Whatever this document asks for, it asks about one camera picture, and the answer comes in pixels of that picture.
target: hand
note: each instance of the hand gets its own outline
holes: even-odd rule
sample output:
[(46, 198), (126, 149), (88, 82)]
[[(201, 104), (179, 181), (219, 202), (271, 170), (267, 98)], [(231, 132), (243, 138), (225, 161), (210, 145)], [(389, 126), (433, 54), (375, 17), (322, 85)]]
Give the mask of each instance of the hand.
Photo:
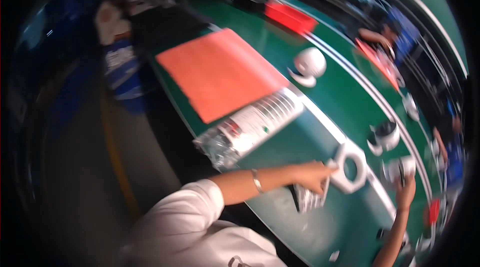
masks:
[(322, 183), (339, 168), (324, 166), (322, 162), (308, 162), (289, 166), (293, 183), (300, 184), (315, 193), (323, 194)]
[(405, 187), (402, 187), (399, 179), (395, 181), (395, 185), (395, 202), (397, 210), (409, 210), (413, 198), (415, 197), (415, 189), (417, 188), (415, 184), (415, 175), (412, 174), (405, 176)]
[(390, 43), (390, 41), (384, 36), (381, 36), (381, 39), (380, 39), (379, 42), (383, 46), (383, 48), (385, 49), (387, 54), (390, 54), (390, 49), (392, 48), (392, 43)]
[(443, 157), (443, 161), (444, 161), (445, 163), (447, 163), (447, 162), (448, 162), (448, 154), (447, 154), (447, 151), (442, 151), (442, 152), (441, 152), (441, 156)]

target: black object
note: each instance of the black object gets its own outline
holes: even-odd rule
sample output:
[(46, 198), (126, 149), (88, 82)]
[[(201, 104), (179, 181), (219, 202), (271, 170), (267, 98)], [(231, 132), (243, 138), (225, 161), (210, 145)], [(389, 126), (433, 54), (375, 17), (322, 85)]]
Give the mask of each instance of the black object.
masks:
[(239, 9), (264, 12), (267, 1), (268, 0), (233, 0), (233, 5)]
[(377, 137), (386, 137), (389, 134), (393, 133), (396, 127), (397, 127), (397, 124), (395, 122), (392, 122), (392, 121), (382, 122), (376, 128), (375, 135)]
[(385, 234), (386, 231), (387, 230), (383, 229), (383, 228), (379, 229), (378, 232), (377, 232), (377, 239), (381, 240), (384, 237), (384, 234)]
[(207, 28), (213, 20), (180, 6), (156, 7), (131, 17), (133, 43), (148, 51)]

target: blue bin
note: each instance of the blue bin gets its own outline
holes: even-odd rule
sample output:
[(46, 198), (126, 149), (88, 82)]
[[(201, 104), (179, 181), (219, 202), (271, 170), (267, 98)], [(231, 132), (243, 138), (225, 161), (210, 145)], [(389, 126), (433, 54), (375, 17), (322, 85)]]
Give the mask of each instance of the blue bin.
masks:
[(146, 95), (160, 87), (160, 83), (152, 68), (145, 64), (129, 79), (114, 90), (114, 98), (118, 101), (131, 100)]
[(133, 115), (144, 114), (151, 109), (165, 103), (165, 97), (163, 97), (163, 91), (156, 89), (142, 96), (121, 100), (122, 106)]
[(111, 90), (125, 83), (139, 68), (140, 62), (129, 40), (119, 40), (105, 47), (104, 77)]

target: orange paper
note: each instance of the orange paper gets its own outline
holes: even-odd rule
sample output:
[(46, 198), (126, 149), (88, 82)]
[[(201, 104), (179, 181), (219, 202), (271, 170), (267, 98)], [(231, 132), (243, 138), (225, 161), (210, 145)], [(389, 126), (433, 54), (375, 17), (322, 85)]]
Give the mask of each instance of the orange paper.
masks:
[(288, 86), (288, 80), (225, 28), (156, 56), (206, 124)]

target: plastic wrapper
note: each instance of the plastic wrapper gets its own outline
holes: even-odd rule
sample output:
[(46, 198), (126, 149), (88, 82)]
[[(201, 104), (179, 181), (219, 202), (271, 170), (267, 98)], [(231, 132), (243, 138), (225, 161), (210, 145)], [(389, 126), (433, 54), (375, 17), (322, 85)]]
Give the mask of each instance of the plastic wrapper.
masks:
[(316, 208), (321, 208), (325, 204), (327, 198), (328, 186), (330, 184), (330, 178), (327, 178), (322, 184), (323, 194), (320, 195), (312, 190), (304, 188), (299, 184), (295, 184), (295, 195), (298, 202), (298, 211), (300, 213), (306, 213)]
[(193, 143), (215, 169), (228, 170), (297, 118), (303, 109), (300, 99), (283, 88), (242, 108)]

